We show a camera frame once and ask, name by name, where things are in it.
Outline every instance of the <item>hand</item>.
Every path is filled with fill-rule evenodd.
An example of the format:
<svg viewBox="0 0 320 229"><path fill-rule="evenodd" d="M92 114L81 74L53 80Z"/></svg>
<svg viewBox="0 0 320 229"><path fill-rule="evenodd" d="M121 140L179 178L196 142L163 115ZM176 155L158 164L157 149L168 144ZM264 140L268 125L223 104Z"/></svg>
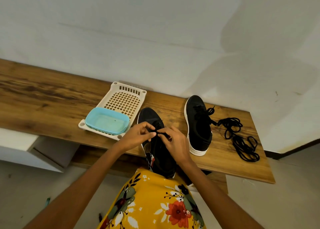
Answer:
<svg viewBox="0 0 320 229"><path fill-rule="evenodd" d="M171 129L166 127L158 130L158 132L167 133L171 137L168 140L165 135L158 134L178 165L192 161L189 152L189 141L180 130L172 126Z"/></svg>
<svg viewBox="0 0 320 229"><path fill-rule="evenodd" d="M122 153L135 148L136 146L142 144L142 142L153 138L156 133L148 132L147 128L155 130L154 126L150 125L148 122L142 122L131 127L127 133L114 144L116 149L119 149Z"/></svg>

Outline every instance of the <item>tile floor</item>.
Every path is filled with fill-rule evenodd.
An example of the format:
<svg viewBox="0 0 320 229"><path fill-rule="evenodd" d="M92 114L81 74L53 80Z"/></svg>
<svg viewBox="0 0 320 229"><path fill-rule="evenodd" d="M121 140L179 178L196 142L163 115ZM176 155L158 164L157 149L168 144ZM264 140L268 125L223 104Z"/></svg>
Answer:
<svg viewBox="0 0 320 229"><path fill-rule="evenodd" d="M269 160L276 184L227 176L229 196L265 228L320 228L320 146ZM0 161L0 228L22 228L85 170L64 174ZM126 178L107 175L75 229L94 229ZM207 228L220 228L198 193L194 198Z"/></svg>

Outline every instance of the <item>dress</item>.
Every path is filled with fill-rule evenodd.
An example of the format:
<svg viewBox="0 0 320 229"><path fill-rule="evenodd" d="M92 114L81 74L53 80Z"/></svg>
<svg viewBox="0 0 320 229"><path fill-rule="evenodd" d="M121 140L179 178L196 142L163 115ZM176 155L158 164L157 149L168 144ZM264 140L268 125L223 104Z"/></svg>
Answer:
<svg viewBox="0 0 320 229"><path fill-rule="evenodd" d="M205 229L189 190L144 168L123 186L97 229Z"/></svg>

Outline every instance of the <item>yellow floral dress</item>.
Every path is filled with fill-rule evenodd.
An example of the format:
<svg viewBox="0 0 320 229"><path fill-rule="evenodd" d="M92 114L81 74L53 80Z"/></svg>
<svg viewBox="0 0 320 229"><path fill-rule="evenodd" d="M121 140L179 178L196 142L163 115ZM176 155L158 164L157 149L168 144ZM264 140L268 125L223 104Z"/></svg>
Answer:
<svg viewBox="0 0 320 229"><path fill-rule="evenodd" d="M119 192L98 229L205 229L184 184L140 168Z"/></svg>

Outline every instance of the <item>blue container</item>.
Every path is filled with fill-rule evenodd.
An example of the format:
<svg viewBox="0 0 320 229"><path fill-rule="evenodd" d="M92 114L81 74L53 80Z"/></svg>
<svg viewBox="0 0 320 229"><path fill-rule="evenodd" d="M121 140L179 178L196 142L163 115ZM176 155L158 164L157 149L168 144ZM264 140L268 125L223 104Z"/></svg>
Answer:
<svg viewBox="0 0 320 229"><path fill-rule="evenodd" d="M123 133L129 122L127 115L100 107L92 109L85 118L87 126L112 135Z"/></svg>

